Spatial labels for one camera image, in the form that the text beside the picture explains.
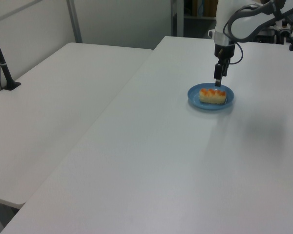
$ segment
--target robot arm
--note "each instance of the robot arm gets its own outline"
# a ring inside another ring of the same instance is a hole
[[[263,28],[293,13],[293,0],[270,0],[262,5],[253,0],[219,0],[216,14],[217,25],[213,35],[216,86],[227,75],[236,42],[247,42]]]

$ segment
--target blue plate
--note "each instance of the blue plate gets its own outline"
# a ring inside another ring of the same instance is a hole
[[[201,102],[199,99],[199,92],[201,89],[217,89],[221,91],[226,91],[226,102],[224,104],[209,104]],[[215,83],[204,83],[197,84],[189,89],[188,91],[189,101],[194,105],[201,109],[205,110],[221,110],[231,106],[232,101],[234,99],[233,91],[225,85],[221,85],[220,87],[215,86]]]

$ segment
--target white tabletop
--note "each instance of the white tabletop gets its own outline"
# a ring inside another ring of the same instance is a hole
[[[21,207],[150,55],[70,43],[0,92],[0,202]]]
[[[293,52],[242,47],[201,111],[213,41],[164,38],[2,233],[293,234]]]

